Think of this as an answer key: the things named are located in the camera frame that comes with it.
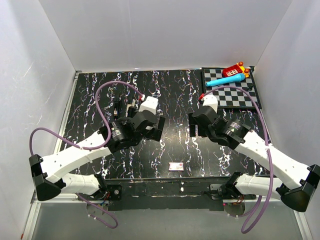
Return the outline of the black stapler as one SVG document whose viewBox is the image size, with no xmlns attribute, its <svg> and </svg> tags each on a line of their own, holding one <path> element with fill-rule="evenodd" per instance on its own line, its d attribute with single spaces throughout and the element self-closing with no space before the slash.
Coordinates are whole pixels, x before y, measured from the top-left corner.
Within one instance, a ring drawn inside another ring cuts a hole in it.
<svg viewBox="0 0 320 240">
<path fill-rule="evenodd" d="M 113 118 L 115 120 L 117 120 L 120 117 L 121 109 L 122 109 L 122 98 L 118 96 L 114 100 L 114 106 L 113 106 Z"/>
</svg>

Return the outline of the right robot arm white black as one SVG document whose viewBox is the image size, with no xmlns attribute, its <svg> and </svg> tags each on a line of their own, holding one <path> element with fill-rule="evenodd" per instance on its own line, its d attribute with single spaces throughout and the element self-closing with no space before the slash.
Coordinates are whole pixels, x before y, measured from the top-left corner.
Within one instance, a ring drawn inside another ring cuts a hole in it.
<svg viewBox="0 0 320 240">
<path fill-rule="evenodd" d="M 269 176 L 235 172 L 228 181 L 210 193 L 221 199 L 240 196 L 267 196 L 282 201 L 287 207 L 304 213 L 318 188 L 320 167 L 306 165 L 285 155 L 239 120 L 226 121 L 205 107 L 188 115 L 190 136 L 207 137 L 213 143 L 229 147 L 268 169 Z"/>
</svg>

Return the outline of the red white staple box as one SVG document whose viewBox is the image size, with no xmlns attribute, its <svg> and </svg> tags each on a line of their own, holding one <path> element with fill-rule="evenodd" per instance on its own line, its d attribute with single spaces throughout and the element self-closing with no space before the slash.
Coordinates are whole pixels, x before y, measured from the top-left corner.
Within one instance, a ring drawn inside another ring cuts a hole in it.
<svg viewBox="0 0 320 240">
<path fill-rule="evenodd" d="M 183 162 L 170 162 L 168 170 L 170 172 L 182 172 L 184 171 L 184 163 Z"/>
</svg>

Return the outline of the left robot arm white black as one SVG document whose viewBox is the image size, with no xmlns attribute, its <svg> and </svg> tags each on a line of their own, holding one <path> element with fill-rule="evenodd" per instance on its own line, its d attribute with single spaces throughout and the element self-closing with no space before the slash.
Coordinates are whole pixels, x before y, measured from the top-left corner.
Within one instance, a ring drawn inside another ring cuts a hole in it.
<svg viewBox="0 0 320 240">
<path fill-rule="evenodd" d="M 39 201 L 48 201 L 61 193 L 85 194 L 95 200 L 111 191 L 100 174 L 80 175 L 71 172 L 87 163 L 137 146 L 143 139 L 160 141 L 165 117 L 148 110 L 133 117 L 121 117 L 101 127 L 90 137 L 58 153 L 29 158 L 31 176 Z"/>
</svg>

